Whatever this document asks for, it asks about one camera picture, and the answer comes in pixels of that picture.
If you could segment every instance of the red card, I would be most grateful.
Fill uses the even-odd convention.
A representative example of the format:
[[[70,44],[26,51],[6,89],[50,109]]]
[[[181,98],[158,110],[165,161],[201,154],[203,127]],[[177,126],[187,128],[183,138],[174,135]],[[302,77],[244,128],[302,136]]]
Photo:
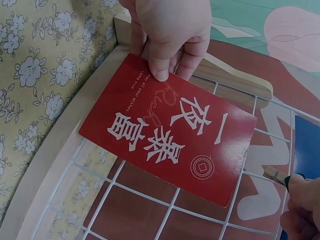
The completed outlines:
[[[155,80],[129,54],[79,133],[139,168],[226,206],[256,118],[171,74]]]

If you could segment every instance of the floral fabric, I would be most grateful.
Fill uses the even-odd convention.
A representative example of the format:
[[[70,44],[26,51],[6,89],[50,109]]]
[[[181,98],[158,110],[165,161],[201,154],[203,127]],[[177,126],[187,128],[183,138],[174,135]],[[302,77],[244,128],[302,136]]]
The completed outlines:
[[[51,127],[115,47],[123,9],[117,0],[0,0],[0,12],[1,225]],[[85,180],[78,187],[79,198],[89,193]]]

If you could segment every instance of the blue paper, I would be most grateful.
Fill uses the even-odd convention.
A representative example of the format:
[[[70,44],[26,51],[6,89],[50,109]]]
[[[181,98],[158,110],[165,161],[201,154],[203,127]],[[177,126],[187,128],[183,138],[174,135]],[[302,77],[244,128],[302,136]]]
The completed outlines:
[[[320,127],[295,116],[294,173],[304,174],[307,179],[320,177]],[[288,240],[282,231],[280,240]]]

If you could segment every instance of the finger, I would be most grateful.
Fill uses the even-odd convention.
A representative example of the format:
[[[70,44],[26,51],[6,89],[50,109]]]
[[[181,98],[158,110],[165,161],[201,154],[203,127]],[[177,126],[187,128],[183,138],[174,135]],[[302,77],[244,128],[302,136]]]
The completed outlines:
[[[191,39],[186,42],[184,44],[184,53],[175,74],[185,80],[189,80],[201,60],[205,57],[209,42],[210,40],[207,38],[203,38],[200,41]]]
[[[320,233],[316,234],[312,240],[320,240]]]
[[[300,239],[312,239],[318,230],[314,225],[309,224],[294,211],[286,211],[280,218],[280,224],[284,231],[291,236],[300,236]]]
[[[295,174],[290,178],[288,189],[296,206],[312,212],[313,222],[320,230],[320,178],[306,181]]]
[[[140,56],[144,50],[147,35],[143,31],[140,23],[132,18],[131,20],[131,45],[130,52],[134,55]]]
[[[169,73],[175,73],[176,68],[181,60],[181,57],[183,55],[183,47],[179,49],[179,51],[170,59],[170,65],[169,65]]]
[[[173,42],[151,41],[149,48],[149,67],[152,75],[160,82],[169,77],[170,59],[178,52],[181,45]]]
[[[287,203],[287,208],[289,211],[296,212],[299,216],[305,219],[308,223],[314,225],[313,214],[311,211],[304,209],[303,207],[296,206],[292,199],[289,199]]]

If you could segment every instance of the white line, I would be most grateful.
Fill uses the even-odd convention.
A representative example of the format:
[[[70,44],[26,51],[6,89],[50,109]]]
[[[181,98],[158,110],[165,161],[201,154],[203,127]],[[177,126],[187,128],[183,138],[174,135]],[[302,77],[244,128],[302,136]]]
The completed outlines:
[[[256,114],[257,101],[258,101],[257,96],[254,96],[254,104],[253,104],[253,110],[252,110],[253,116]]]
[[[193,77],[198,78],[198,79],[201,79],[201,80],[205,80],[205,81],[211,82],[211,83],[218,83],[218,82],[216,82],[216,81],[212,81],[212,80],[210,80],[210,79],[207,79],[207,78],[204,78],[204,77],[200,77],[200,76],[197,76],[197,75],[193,75]],[[252,95],[252,93],[249,93],[249,92],[247,92],[247,91],[241,90],[241,89],[236,88],[236,87],[234,87],[234,86],[230,86],[230,85],[227,85],[227,84],[224,84],[224,83],[220,83],[220,82],[219,82],[219,84],[222,85],[222,86],[225,86],[225,87],[228,87],[228,88],[237,90],[237,91],[239,91],[239,92]],[[310,118],[310,119],[312,119],[312,120],[315,120],[316,122],[319,122],[319,123],[320,123],[320,119],[319,119],[319,118],[317,118],[317,117],[315,117],[315,116],[312,116],[312,115],[310,115],[310,114],[308,114],[308,113],[306,113],[306,112],[304,112],[304,111],[301,111],[301,110],[299,110],[299,109],[297,109],[297,108],[295,108],[295,107],[293,107],[293,106],[290,106],[290,105],[285,104],[285,103],[283,103],[283,102],[280,102],[280,101],[278,101],[278,100],[274,100],[274,99],[268,100],[268,99],[265,99],[265,98],[263,98],[263,97],[261,97],[261,96],[257,96],[257,97],[258,97],[259,99],[265,100],[265,101],[270,102],[270,103],[274,103],[274,104],[276,104],[276,105],[279,105],[279,106],[281,106],[281,107],[284,107],[284,108],[286,108],[286,109],[289,109],[289,110],[291,110],[291,111],[294,111],[294,112],[297,113],[297,114],[300,114],[300,115],[302,115],[302,116],[308,117],[308,118]]]
[[[124,190],[127,190],[130,193],[133,193],[133,194],[138,195],[140,197],[143,197],[145,199],[148,199],[148,200],[151,200],[151,201],[156,202],[158,204],[161,204],[161,205],[164,205],[166,207],[169,207],[169,203],[167,203],[165,201],[161,201],[161,200],[156,199],[156,198],[154,198],[152,196],[149,196],[149,195],[146,195],[146,194],[144,194],[142,192],[136,191],[136,190],[134,190],[134,189],[132,189],[130,187],[124,186],[124,185],[122,185],[122,184],[120,184],[118,182],[115,182],[114,185],[116,185],[117,187],[120,187],[120,188],[122,188]]]
[[[268,236],[273,236],[274,235],[274,233],[272,233],[272,232],[261,231],[261,230],[249,228],[249,227],[246,227],[246,226],[239,226],[239,225],[232,224],[232,223],[228,223],[227,225],[228,225],[228,227],[232,227],[232,228],[235,228],[235,229],[240,229],[240,230],[244,230],[244,231],[248,231],[248,232],[252,232],[252,233],[256,233],[256,234],[263,234],[263,235],[268,235]]]
[[[82,226],[81,228],[82,228],[84,231],[87,230],[87,228],[84,227],[84,226]],[[91,230],[89,231],[89,234],[95,236],[97,239],[100,239],[100,240],[108,240],[108,239],[106,239],[105,237],[100,236],[99,234],[97,234],[97,233],[95,233],[95,232],[93,232],[93,231],[91,231]]]
[[[306,113],[306,112],[304,112],[304,111],[301,111],[301,110],[299,110],[299,109],[297,109],[297,108],[295,108],[295,107],[293,107],[293,106],[287,105],[287,104],[285,104],[285,103],[283,103],[283,102],[280,102],[280,101],[274,100],[274,99],[272,99],[270,102],[271,102],[271,103],[274,103],[274,104],[277,104],[277,105],[279,105],[279,106],[281,106],[281,107],[284,107],[284,108],[286,108],[286,109],[289,109],[290,111],[293,111],[293,112],[295,112],[295,113],[297,113],[297,114],[300,114],[300,115],[302,115],[302,116],[308,117],[308,118],[310,118],[310,119],[312,119],[312,120],[315,120],[316,122],[319,122],[319,123],[320,123],[320,119],[319,119],[319,118],[317,118],[317,117],[315,117],[315,116],[312,116],[312,115],[310,115],[310,114],[308,114],[308,113]]]
[[[83,147],[83,145],[85,144],[86,142],[86,139],[84,138],[81,143],[79,144],[79,146],[77,147],[77,149],[75,150],[74,154],[72,155],[72,157],[69,159],[68,161],[68,164],[67,164],[67,167],[63,170],[63,172],[61,173],[61,176],[58,180],[58,182],[56,183],[56,185],[54,186],[54,189],[53,191],[51,192],[50,196],[48,197],[48,200],[47,200],[47,203],[46,203],[46,206],[45,206],[45,209],[43,209],[42,213],[41,213],[41,216],[39,217],[37,223],[36,223],[36,227],[34,228],[34,232],[32,233],[32,238],[31,239],[35,239],[35,236],[38,232],[38,229],[40,227],[40,224],[42,222],[42,220],[44,219],[45,217],[45,214],[47,212],[47,209],[48,207],[50,206],[51,202],[52,202],[52,199],[54,198],[61,182],[63,181],[64,177],[66,176],[69,168],[71,167],[72,163],[75,161],[75,158],[77,157],[78,153],[80,152],[81,148]]]
[[[256,105],[256,104],[257,104],[257,98],[255,97],[254,98],[254,105]],[[254,114],[255,111],[256,111],[256,108],[254,108],[252,110],[252,113]],[[244,159],[243,164],[241,166],[240,175],[239,175],[238,181],[236,182],[236,185],[235,185],[235,190],[234,190],[234,193],[233,193],[233,196],[232,196],[230,208],[229,208],[228,213],[226,215],[225,222],[223,223],[223,227],[222,227],[222,231],[221,231],[220,236],[219,236],[219,240],[223,239],[223,237],[225,235],[225,232],[226,232],[226,229],[227,229],[227,226],[229,224],[230,216],[231,216],[231,213],[232,213],[232,211],[234,209],[234,205],[235,205],[235,201],[236,201],[236,198],[237,198],[237,195],[238,195],[240,182],[241,182],[241,179],[242,179],[242,176],[243,176],[243,173],[244,173],[245,163],[246,163],[246,159]]]
[[[292,162],[292,150],[293,150],[293,135],[294,135],[294,130],[293,130],[293,119],[294,119],[294,112],[291,110],[290,111],[290,154],[289,154],[289,168],[288,168],[288,175],[291,174],[291,162]],[[282,206],[281,206],[281,214],[284,212],[285,210],[285,206],[286,206],[286,199],[287,199],[287,195],[288,195],[288,191],[286,190],[285,193],[284,193],[284,199],[283,199],[283,202],[282,202]],[[278,227],[276,229],[276,232],[274,234],[274,240],[277,239],[278,237],[278,232],[279,232],[279,229],[280,229],[280,223],[278,224]]]
[[[99,177],[100,179],[102,179],[102,180],[104,180],[104,181],[106,181],[108,183],[112,183],[112,180],[110,180],[109,178],[105,177],[104,175],[101,175],[101,174],[99,174],[99,173],[97,173],[95,171],[92,171],[91,169],[89,169],[89,168],[87,168],[85,166],[79,165],[78,163],[74,163],[74,165],[77,166],[78,168],[83,169],[84,171],[90,173],[93,176]],[[148,200],[151,200],[151,201],[156,202],[158,204],[161,204],[161,205],[169,207],[169,203],[167,203],[165,201],[161,201],[161,200],[156,199],[156,198],[154,198],[152,196],[146,195],[146,194],[144,194],[142,192],[134,190],[134,189],[132,189],[130,187],[127,187],[125,185],[122,185],[122,184],[120,184],[120,183],[118,183],[116,181],[114,182],[114,185],[119,187],[119,188],[121,188],[121,189],[127,190],[130,193],[133,193],[133,194],[138,195],[140,197],[143,197],[145,199],[148,199]]]
[[[102,208],[103,204],[105,203],[105,200],[107,199],[107,196],[109,195],[109,193],[110,193],[110,191],[111,191],[111,188],[112,188],[113,185],[115,184],[115,182],[116,182],[116,180],[117,180],[117,177],[119,176],[119,174],[120,174],[122,168],[124,167],[125,163],[126,163],[126,161],[123,160],[122,163],[121,163],[121,165],[119,166],[118,170],[116,171],[116,173],[115,173],[115,175],[114,175],[114,177],[113,177],[110,185],[109,185],[108,188],[106,189],[106,191],[105,191],[105,193],[104,193],[101,201],[99,202],[99,205],[98,205],[98,207],[96,208],[96,210],[95,210],[95,212],[94,212],[94,214],[93,214],[93,216],[92,216],[92,218],[91,218],[91,220],[90,220],[90,222],[89,222],[89,224],[88,224],[88,227],[87,227],[86,231],[84,232],[84,235],[83,235],[83,237],[82,237],[82,240],[85,240],[85,239],[86,239],[89,231],[91,230],[92,225],[94,224],[94,222],[95,222],[95,220],[96,220],[96,218],[97,218],[97,216],[98,216],[98,213],[100,212],[100,209]]]
[[[160,225],[160,227],[159,227],[159,229],[158,229],[158,232],[157,232],[156,235],[155,235],[154,240],[158,240],[158,239],[159,239],[159,237],[160,237],[160,235],[161,235],[161,233],[162,233],[162,231],[163,231],[163,229],[164,229],[164,227],[165,227],[165,225],[166,225],[166,222],[167,222],[167,220],[168,220],[168,218],[169,218],[169,215],[170,215],[170,213],[171,213],[171,210],[172,210],[172,208],[173,208],[174,205],[175,205],[175,202],[176,202],[176,200],[177,200],[177,197],[178,197],[179,192],[180,192],[180,188],[177,188],[176,191],[175,191],[175,194],[174,194],[174,196],[173,196],[173,198],[172,198],[172,200],[171,200],[170,206],[169,206],[168,210],[166,211],[165,216],[164,216],[164,218],[163,218],[163,220],[162,220],[162,223],[161,223],[161,225]]]
[[[217,223],[217,224],[221,224],[221,225],[224,224],[223,221],[220,221],[218,219],[215,219],[215,218],[212,218],[212,217],[208,217],[208,216],[205,216],[205,215],[201,215],[199,213],[196,213],[196,212],[193,212],[193,211],[189,211],[189,210],[186,210],[186,209],[178,207],[178,206],[173,206],[173,209],[177,210],[177,211],[180,211],[180,212],[183,212],[185,214],[189,214],[191,216],[200,218],[200,219],[208,220],[208,221],[213,222],[213,223]]]
[[[98,173],[98,172],[96,172],[96,171],[92,171],[92,170],[91,170],[90,168],[88,168],[88,167],[85,167],[85,166],[83,166],[83,165],[80,165],[80,164],[78,164],[78,163],[76,163],[76,162],[73,163],[73,165],[75,165],[76,167],[78,167],[78,168],[80,168],[80,169],[82,169],[82,170],[90,173],[91,175],[94,175],[94,176],[96,176],[96,177],[98,177],[98,178],[100,178],[100,179],[102,179],[102,180],[105,180],[105,181],[108,182],[108,183],[111,183],[111,182],[112,182],[111,179],[107,178],[106,176],[104,176],[104,175],[102,175],[102,174],[100,174],[100,173]]]
[[[92,171],[91,169],[89,169],[89,168],[87,168],[87,167],[85,167],[85,166],[78,165],[77,163],[74,163],[74,165],[76,165],[77,167],[83,169],[84,171],[89,172],[90,174],[92,174],[92,175],[94,175],[94,176],[97,176],[97,177],[101,178],[102,180],[105,180],[105,181],[107,181],[107,182],[112,182],[112,181],[113,181],[113,180],[110,180],[110,179],[106,178],[105,176],[103,176],[103,175],[101,175],[101,174],[98,174],[97,172]],[[244,171],[243,173],[244,173],[244,174],[247,174],[247,175],[250,175],[250,176],[262,178],[263,180],[266,180],[266,181],[269,181],[267,178],[265,179],[264,177],[255,175],[255,174],[253,174],[253,173],[249,173],[249,172],[245,172],[245,171]],[[117,186],[117,187],[119,187],[119,188],[122,188],[122,189],[124,189],[124,190],[126,190],[126,191],[128,191],[128,192],[131,192],[131,193],[133,193],[133,194],[135,194],[135,195],[138,195],[138,196],[140,196],[140,197],[143,197],[143,198],[145,198],[145,199],[148,199],[148,200],[150,200],[150,201],[153,201],[153,202],[156,202],[156,203],[161,204],[161,205],[163,205],[163,206],[169,207],[169,208],[170,208],[170,206],[171,206],[171,204],[172,204],[171,210],[174,209],[174,210],[177,210],[177,211],[179,211],[179,212],[182,212],[182,213],[185,213],[185,214],[188,214],[188,215],[191,215],[191,216],[200,218],[200,219],[204,219],[204,220],[207,220],[207,221],[210,221],[210,222],[213,222],[213,223],[221,224],[221,225],[223,225],[223,224],[225,223],[224,221],[221,221],[221,220],[218,220],[218,219],[215,219],[215,218],[212,218],[212,217],[208,217],[208,216],[205,216],[205,215],[202,215],[202,214],[199,214],[199,213],[196,213],[196,212],[193,212],[193,211],[189,211],[189,210],[186,210],[186,209],[184,209],[184,208],[175,206],[174,203],[175,203],[175,201],[176,201],[176,199],[177,199],[177,197],[178,197],[178,194],[179,194],[178,188],[177,188],[177,190],[176,190],[176,192],[175,192],[175,194],[174,194],[174,196],[173,196],[173,198],[172,198],[172,200],[174,200],[174,202],[171,201],[171,203],[169,204],[169,203],[167,203],[167,202],[161,201],[161,200],[159,200],[159,199],[156,199],[156,198],[154,198],[154,197],[151,197],[151,196],[149,196],[149,195],[146,195],[146,194],[144,194],[144,193],[141,193],[141,192],[139,192],[139,191],[136,191],[136,190],[134,190],[134,189],[132,189],[132,188],[129,188],[129,187],[127,187],[127,186],[124,186],[124,185],[122,185],[122,184],[120,184],[120,183],[118,183],[118,182],[116,182],[116,181],[113,183],[113,185],[114,185],[114,186]],[[229,227],[232,227],[232,228],[242,229],[242,230],[246,230],[246,231],[250,231],[250,232],[259,232],[259,230],[255,230],[255,229],[248,228],[248,227],[243,227],[243,226],[236,225],[236,224],[228,223],[227,225],[228,225]]]
[[[219,86],[219,83],[216,82],[216,83],[215,83],[215,86],[214,86],[214,89],[213,89],[213,92],[212,92],[213,95],[216,95],[218,86]]]
[[[254,174],[254,173],[251,173],[251,172],[248,172],[248,171],[243,171],[243,174],[251,176],[251,177],[254,177],[254,178],[257,178],[257,179],[261,179],[261,180],[265,180],[265,181],[274,183],[274,181],[270,180],[269,178],[266,178],[264,176],[260,176],[260,175],[257,175],[257,174]]]
[[[270,132],[263,131],[263,130],[260,130],[260,129],[258,129],[258,128],[255,128],[254,130],[255,130],[256,132],[258,132],[258,133],[262,133],[262,134],[264,134],[264,135],[273,137],[273,138],[275,138],[275,139],[279,139],[279,140],[282,140],[282,141],[284,141],[284,142],[290,143],[290,140],[287,140],[287,139],[285,139],[285,138],[279,137],[279,136],[274,135],[274,134],[272,134],[272,133],[270,133]]]
[[[239,91],[239,92],[241,92],[241,93],[248,94],[248,95],[251,95],[251,96],[254,97],[254,95],[253,95],[252,93],[249,93],[249,92],[247,92],[247,91],[241,90],[241,89],[239,89],[239,88],[237,88],[237,87],[230,86],[230,85],[227,85],[227,84],[224,84],[224,83],[221,83],[221,82],[213,81],[213,80],[210,80],[210,79],[208,79],[208,78],[204,78],[204,77],[197,76],[197,75],[192,75],[192,76],[193,76],[194,78],[201,79],[201,80],[204,80],[204,81],[207,81],[207,82],[210,82],[210,83],[219,84],[219,85],[228,87],[228,88],[230,88],[230,89],[237,90],[237,91]]]

